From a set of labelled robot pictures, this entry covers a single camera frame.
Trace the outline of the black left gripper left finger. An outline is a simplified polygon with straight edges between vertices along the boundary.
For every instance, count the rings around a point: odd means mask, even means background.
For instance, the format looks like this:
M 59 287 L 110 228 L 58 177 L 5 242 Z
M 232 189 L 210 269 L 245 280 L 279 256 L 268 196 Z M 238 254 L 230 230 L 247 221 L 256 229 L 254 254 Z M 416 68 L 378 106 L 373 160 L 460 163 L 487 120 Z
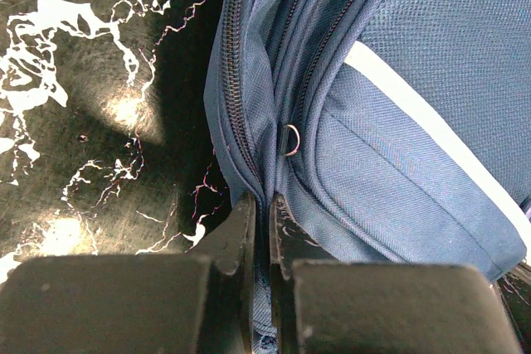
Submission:
M 183 255 L 44 257 L 1 291 L 4 353 L 249 353 L 256 201 Z

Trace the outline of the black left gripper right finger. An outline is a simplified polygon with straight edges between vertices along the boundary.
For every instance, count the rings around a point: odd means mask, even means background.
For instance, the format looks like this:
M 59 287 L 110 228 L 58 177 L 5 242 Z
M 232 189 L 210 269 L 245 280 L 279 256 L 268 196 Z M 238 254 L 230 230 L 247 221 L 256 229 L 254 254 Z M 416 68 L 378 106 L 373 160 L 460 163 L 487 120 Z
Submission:
M 518 353 L 486 279 L 467 266 L 348 264 L 270 208 L 272 312 L 282 353 Z

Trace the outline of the navy blue student backpack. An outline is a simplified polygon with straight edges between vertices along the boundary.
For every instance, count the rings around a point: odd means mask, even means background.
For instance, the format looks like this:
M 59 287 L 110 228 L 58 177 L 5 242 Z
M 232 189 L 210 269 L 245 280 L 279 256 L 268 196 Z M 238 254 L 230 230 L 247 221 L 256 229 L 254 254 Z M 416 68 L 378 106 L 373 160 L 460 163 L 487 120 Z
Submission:
M 495 281 L 530 257 L 530 0 L 224 0 L 204 102 L 257 200 L 255 353 L 279 348 L 275 195 L 343 261 Z

